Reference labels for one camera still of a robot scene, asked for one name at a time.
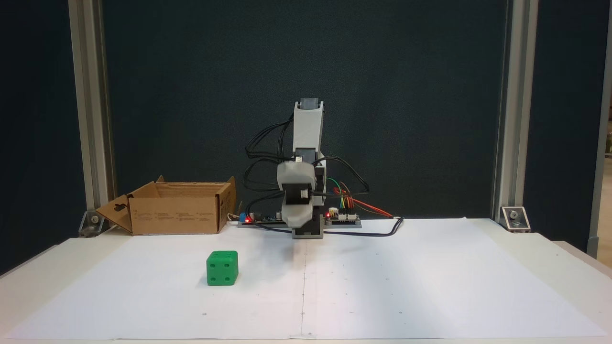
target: aluminum frame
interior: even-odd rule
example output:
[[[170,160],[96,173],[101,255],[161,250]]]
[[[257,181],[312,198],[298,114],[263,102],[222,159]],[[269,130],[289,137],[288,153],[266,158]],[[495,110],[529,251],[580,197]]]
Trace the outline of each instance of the aluminum frame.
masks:
[[[491,218],[498,223],[503,221],[501,207],[523,205],[539,0],[514,0],[510,5],[491,202]]]
[[[102,3],[68,0],[87,210],[115,199]]]
[[[101,0],[68,0],[83,174],[88,210],[115,198],[113,140],[108,106]],[[509,0],[500,94],[498,148],[491,218],[500,222],[502,206],[522,206],[531,110],[531,88],[539,0]],[[606,88],[610,90],[606,57]],[[598,162],[601,185],[603,162]],[[595,198],[600,190],[594,192]],[[594,215],[599,214],[599,207]],[[591,229],[596,233],[597,220]]]
[[[603,166],[605,164],[606,135],[608,131],[608,117],[610,111],[610,94],[612,93],[612,1],[608,12],[608,43],[606,45],[606,60],[603,68],[602,112],[599,122],[599,142],[597,143],[597,158],[595,161],[595,179],[593,187],[593,201],[591,203],[591,226],[589,240],[586,244],[586,253],[597,258],[599,237],[599,212],[602,200]]]

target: green wire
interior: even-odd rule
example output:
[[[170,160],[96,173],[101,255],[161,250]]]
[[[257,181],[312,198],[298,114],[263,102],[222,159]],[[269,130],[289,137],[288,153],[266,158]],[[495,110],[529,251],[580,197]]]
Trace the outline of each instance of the green wire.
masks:
[[[340,187],[340,184],[338,184],[338,182],[335,179],[332,179],[330,177],[327,177],[327,179],[334,182],[338,186],[338,190],[340,190],[340,194],[342,194],[342,188]],[[344,199],[342,197],[340,197],[340,207],[344,208]]]

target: green die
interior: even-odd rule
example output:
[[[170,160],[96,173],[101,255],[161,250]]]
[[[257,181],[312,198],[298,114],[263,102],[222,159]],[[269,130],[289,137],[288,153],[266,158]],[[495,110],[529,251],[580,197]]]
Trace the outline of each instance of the green die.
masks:
[[[206,260],[208,285],[233,285],[238,278],[238,252],[213,251]]]

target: dark backdrop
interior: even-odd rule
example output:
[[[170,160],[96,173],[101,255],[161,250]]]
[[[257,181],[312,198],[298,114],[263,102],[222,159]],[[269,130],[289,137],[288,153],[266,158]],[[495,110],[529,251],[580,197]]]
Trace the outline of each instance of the dark backdrop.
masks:
[[[531,226],[585,251],[599,140],[608,0],[540,1],[524,205]]]
[[[86,205],[67,1],[2,1],[0,25],[2,274],[76,236]]]
[[[489,217],[506,8],[105,1],[119,192],[159,174],[241,181],[248,139],[319,97],[322,151],[370,183],[364,200],[411,217]],[[274,181],[275,169],[255,175]],[[356,185],[341,166],[329,176]]]

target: white table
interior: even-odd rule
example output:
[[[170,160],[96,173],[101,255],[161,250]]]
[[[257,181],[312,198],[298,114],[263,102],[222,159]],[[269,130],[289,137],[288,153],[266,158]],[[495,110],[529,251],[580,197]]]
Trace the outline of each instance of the white table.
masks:
[[[550,285],[583,314],[612,334],[612,289],[610,273],[592,258],[582,255],[567,244],[559,245],[537,233],[512,234],[488,219],[470,220],[499,246],[544,283]],[[129,235],[120,229],[108,231],[97,238],[69,239],[24,264],[0,279],[0,343],[57,343],[57,340],[11,340],[5,334],[32,312],[50,301],[61,290],[123,244]],[[290,339],[293,343],[312,341]],[[164,344],[178,340],[118,340],[124,343]],[[237,343],[246,340],[181,340],[182,343]],[[248,343],[270,343],[270,340],[249,340]],[[485,340],[359,340],[363,343],[612,343],[612,335],[586,338],[519,338]],[[70,343],[99,344],[100,341],[77,340]]]

